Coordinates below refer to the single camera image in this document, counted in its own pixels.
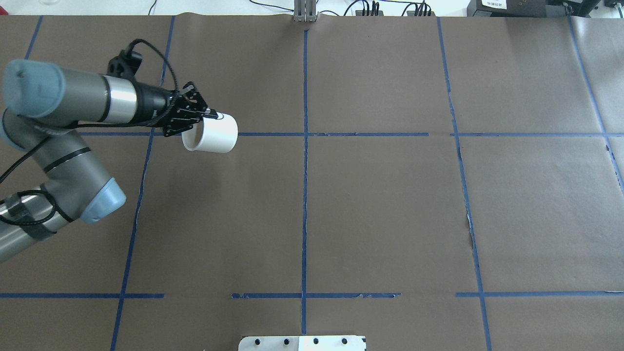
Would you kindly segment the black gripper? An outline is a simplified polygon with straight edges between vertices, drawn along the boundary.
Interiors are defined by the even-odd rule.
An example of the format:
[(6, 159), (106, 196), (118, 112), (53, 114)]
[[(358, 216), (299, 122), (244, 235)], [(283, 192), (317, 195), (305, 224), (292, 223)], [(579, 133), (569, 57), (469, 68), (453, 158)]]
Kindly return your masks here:
[(136, 83), (135, 90), (135, 123), (138, 126), (161, 128), (165, 137), (188, 131), (202, 122), (203, 118), (224, 118), (223, 113), (209, 109), (192, 81), (187, 82), (178, 93), (143, 83)]

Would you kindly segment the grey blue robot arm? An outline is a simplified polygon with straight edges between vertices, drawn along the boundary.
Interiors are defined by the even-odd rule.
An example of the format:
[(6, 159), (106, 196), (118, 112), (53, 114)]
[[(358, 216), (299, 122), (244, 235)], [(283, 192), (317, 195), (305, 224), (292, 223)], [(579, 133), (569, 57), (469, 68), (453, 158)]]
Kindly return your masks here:
[(46, 182), (1, 200), (1, 261), (53, 237), (75, 220), (96, 223), (122, 207), (126, 195), (79, 135), (79, 128), (160, 128), (181, 135), (185, 149), (228, 153), (238, 126), (210, 108), (193, 82), (181, 91), (138, 82), (136, 67), (114, 58), (107, 74), (26, 59), (9, 62), (2, 80), (6, 109), (1, 137), (32, 157)]

